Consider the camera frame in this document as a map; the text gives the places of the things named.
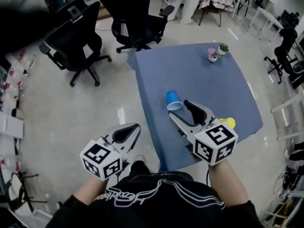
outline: black office chair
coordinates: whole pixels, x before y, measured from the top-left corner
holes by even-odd
[[[275,49],[275,56],[277,58],[277,61],[275,61],[274,59],[271,60],[269,57],[264,58],[265,61],[270,61],[270,63],[274,66],[273,69],[268,71],[268,74],[270,74],[274,70],[277,70],[280,79],[278,84],[282,82],[282,69],[284,69],[284,71],[290,75],[302,73],[293,71],[291,63],[297,61],[298,59],[291,59],[288,54],[297,37],[298,34],[293,26],[290,26],[289,29],[284,29],[283,42],[279,47]]]
[[[137,48],[150,49],[148,43],[162,40],[168,16],[173,12],[173,6],[167,6],[160,12],[160,17],[148,14],[150,0],[100,0],[109,11],[114,21],[112,33],[123,47],[116,49]]]
[[[30,175],[30,176],[23,176],[23,174],[26,174],[26,172],[12,173],[11,180],[5,183],[4,188],[5,188],[6,202],[12,211],[16,211],[24,204],[28,204],[28,208],[30,212],[33,212],[34,208],[31,203],[47,203],[47,201],[33,200],[33,197],[29,196],[25,188],[25,179],[37,177],[38,174]]]
[[[240,0],[240,3],[238,4],[238,8],[237,8],[237,10],[238,10],[237,15],[238,15],[238,12],[240,11],[240,9],[242,7],[245,7],[246,8],[245,17],[246,17],[248,8],[250,8],[249,4],[250,4],[249,0]]]
[[[54,25],[57,28],[73,19],[71,16],[71,10],[74,7],[82,13],[88,7],[88,5],[84,2],[84,0],[74,0],[60,8],[53,16]]]
[[[83,70],[88,70],[92,78],[95,80],[95,86],[99,86],[100,82],[94,76],[90,66],[99,60],[107,58],[111,62],[111,58],[100,56],[102,40],[95,33],[95,25],[99,12],[100,2],[95,2],[92,5],[80,11],[76,6],[67,5],[66,11],[70,15],[70,20],[65,22],[55,31],[53,31],[45,40],[47,44],[56,50],[54,55],[51,55],[50,48],[42,43],[40,51],[48,55],[48,57],[61,69],[67,69],[76,72],[73,76],[70,85],[74,87],[74,81]],[[89,46],[93,51],[88,57],[84,53],[84,46]]]

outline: pink flower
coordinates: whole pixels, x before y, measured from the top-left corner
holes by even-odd
[[[215,49],[214,48],[209,48],[208,49],[209,55],[215,54]]]
[[[211,57],[211,58],[216,58],[216,51],[214,48],[209,48],[208,49],[208,57]]]

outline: black jacket sleeve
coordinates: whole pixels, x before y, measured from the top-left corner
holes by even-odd
[[[263,228],[251,201],[247,203],[225,208],[223,210],[223,227],[234,228]]]
[[[80,227],[83,217],[86,215],[88,206],[74,196],[71,196],[56,211],[46,228],[72,228]]]

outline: white cube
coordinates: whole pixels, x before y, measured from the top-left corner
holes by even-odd
[[[238,142],[237,133],[224,122],[194,135],[193,154],[215,165],[232,154]]]
[[[113,147],[94,140],[81,151],[80,158],[84,169],[103,181],[123,169],[121,155]]]

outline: green succulent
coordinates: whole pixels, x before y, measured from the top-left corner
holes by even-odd
[[[223,52],[228,52],[228,46],[225,43],[220,43],[219,48],[223,51]]]

